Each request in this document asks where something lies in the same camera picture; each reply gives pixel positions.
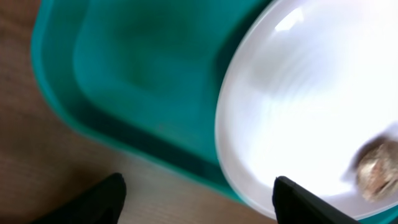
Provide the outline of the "brown food scrap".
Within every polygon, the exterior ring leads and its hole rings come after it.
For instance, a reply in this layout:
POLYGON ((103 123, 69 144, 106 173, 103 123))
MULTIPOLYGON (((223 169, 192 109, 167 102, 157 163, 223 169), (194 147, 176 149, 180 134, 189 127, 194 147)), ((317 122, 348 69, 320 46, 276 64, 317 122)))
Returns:
POLYGON ((397 140, 381 136, 366 143, 355 163, 356 185, 368 202, 397 192, 397 140))

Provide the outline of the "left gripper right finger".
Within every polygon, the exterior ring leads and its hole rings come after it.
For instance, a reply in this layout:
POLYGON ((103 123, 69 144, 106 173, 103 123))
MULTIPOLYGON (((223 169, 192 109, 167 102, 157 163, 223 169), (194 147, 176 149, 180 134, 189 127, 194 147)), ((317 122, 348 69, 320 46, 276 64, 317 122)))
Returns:
POLYGON ((286 176, 275 179, 272 204, 278 224, 359 224, 286 176))

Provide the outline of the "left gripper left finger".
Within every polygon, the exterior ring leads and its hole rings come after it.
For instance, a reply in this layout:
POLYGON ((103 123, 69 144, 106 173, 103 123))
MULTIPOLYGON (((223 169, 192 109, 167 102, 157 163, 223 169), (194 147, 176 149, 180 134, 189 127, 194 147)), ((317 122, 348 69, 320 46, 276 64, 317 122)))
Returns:
POLYGON ((126 199, 122 174, 113 173, 33 224, 117 224, 126 199))

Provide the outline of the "pink round plate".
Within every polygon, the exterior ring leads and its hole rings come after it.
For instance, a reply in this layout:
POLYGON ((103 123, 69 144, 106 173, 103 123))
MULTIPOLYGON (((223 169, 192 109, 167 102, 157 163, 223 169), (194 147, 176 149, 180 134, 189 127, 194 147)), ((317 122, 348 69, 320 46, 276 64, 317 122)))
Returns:
POLYGON ((216 107, 218 160, 239 198, 275 218, 284 175, 361 220, 397 207, 369 203, 355 163, 397 137, 397 1, 272 1, 229 64, 216 107))

